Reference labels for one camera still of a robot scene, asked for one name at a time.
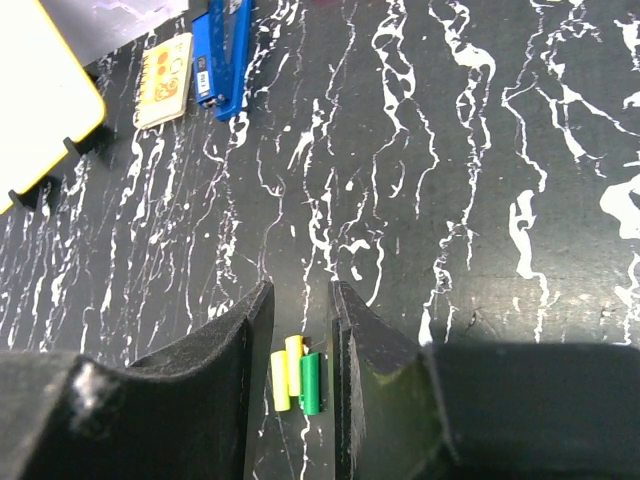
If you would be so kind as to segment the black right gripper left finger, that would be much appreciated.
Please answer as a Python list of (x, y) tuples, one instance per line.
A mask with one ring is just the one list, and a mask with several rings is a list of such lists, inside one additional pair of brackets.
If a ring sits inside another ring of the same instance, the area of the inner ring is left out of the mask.
[(250, 478), (274, 316), (263, 281), (124, 369), (73, 352), (4, 352), (2, 477)]

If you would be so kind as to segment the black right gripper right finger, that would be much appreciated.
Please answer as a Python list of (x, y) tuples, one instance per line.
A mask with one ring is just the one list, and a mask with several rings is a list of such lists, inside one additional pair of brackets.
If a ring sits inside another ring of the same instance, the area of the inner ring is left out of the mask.
[(338, 479), (635, 479), (639, 353), (594, 343), (419, 345), (329, 286)]

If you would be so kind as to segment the orange yellow pen cap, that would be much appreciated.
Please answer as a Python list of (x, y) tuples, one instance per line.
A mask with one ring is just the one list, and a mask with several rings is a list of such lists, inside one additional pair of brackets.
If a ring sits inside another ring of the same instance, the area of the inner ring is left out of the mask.
[(300, 361), (304, 355), (304, 338), (302, 335), (292, 335), (285, 339), (287, 354), (288, 392), (291, 397), (301, 394)]

